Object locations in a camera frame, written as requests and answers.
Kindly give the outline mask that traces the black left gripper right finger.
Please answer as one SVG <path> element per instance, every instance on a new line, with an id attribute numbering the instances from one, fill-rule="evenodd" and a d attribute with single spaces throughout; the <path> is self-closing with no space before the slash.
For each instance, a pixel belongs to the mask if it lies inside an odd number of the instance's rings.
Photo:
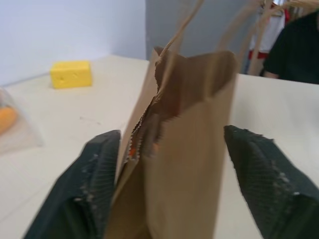
<path id="1" fill-rule="evenodd" d="M 241 193 L 265 239 L 317 239 L 319 189 L 273 139 L 233 125 L 224 139 Z"/>

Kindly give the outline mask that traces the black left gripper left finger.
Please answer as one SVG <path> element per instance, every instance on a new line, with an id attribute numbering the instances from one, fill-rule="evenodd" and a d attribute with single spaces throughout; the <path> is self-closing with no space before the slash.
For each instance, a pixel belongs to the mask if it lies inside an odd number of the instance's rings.
<path id="1" fill-rule="evenodd" d="M 24 235 L 26 239 L 101 239 L 109 218 L 121 132 L 88 141 L 60 175 Z"/>

